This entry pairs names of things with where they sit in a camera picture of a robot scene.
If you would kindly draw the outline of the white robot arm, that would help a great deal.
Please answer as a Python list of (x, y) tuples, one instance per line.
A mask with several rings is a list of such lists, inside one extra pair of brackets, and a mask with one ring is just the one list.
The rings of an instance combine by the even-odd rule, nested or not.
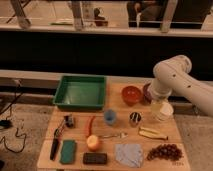
[(148, 92), (153, 100), (162, 100), (175, 91), (213, 117), (213, 86), (191, 77), (191, 69), (191, 60), (185, 55), (158, 62), (153, 68), (154, 79)]

